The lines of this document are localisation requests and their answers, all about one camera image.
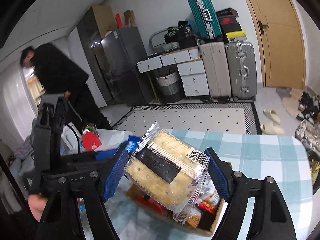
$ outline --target hand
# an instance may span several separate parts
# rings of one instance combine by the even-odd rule
[[[70,96],[71,96],[71,92],[67,90],[66,92],[64,92],[64,96],[65,96],[65,98],[66,98],[67,101],[68,101],[69,98],[70,98]]]
[[[29,195],[28,205],[34,218],[40,222],[43,210],[48,199],[41,195]]]

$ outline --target white drawer cabinet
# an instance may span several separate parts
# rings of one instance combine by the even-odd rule
[[[161,56],[164,66],[177,64],[180,62],[190,61],[190,54],[188,50],[178,51],[171,54]]]
[[[207,83],[207,77],[205,73],[181,76],[181,79],[184,86],[192,86],[194,84],[199,85]]]
[[[160,57],[153,57],[147,60],[142,61],[138,64],[138,69],[140,73],[147,72],[149,70],[161,68],[161,60]]]
[[[183,86],[183,89],[187,97],[209,95],[209,88],[207,83]]]
[[[178,64],[180,76],[205,73],[202,59]]]
[[[190,50],[189,50],[189,54],[190,54],[190,59],[191,59],[191,60],[200,58],[200,56],[199,56],[199,49],[198,49],[198,48],[196,48],[196,49],[190,49]]]

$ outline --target checkered tablecloth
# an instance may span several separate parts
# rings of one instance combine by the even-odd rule
[[[212,147],[219,158],[232,163],[248,178],[272,176],[288,205],[298,240],[305,240],[312,213],[312,183],[306,151],[293,137],[245,135],[188,130],[168,132],[201,151]],[[130,182],[124,177],[115,196],[106,203],[111,221],[121,240],[182,240],[209,239],[182,232],[173,226],[150,217],[126,199]],[[245,240],[251,222],[254,198],[250,198],[238,239]]]

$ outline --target patterned rug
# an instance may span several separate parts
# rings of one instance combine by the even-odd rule
[[[164,129],[261,134],[251,102],[133,106],[113,129],[142,136],[155,122]]]
[[[281,104],[287,113],[294,119],[301,112],[298,110],[299,99],[303,90],[294,88],[277,88],[276,93],[281,98]]]

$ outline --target barcode label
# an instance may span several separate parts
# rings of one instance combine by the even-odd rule
[[[193,162],[199,164],[203,168],[208,168],[209,156],[191,148],[190,151],[186,154],[186,157]]]

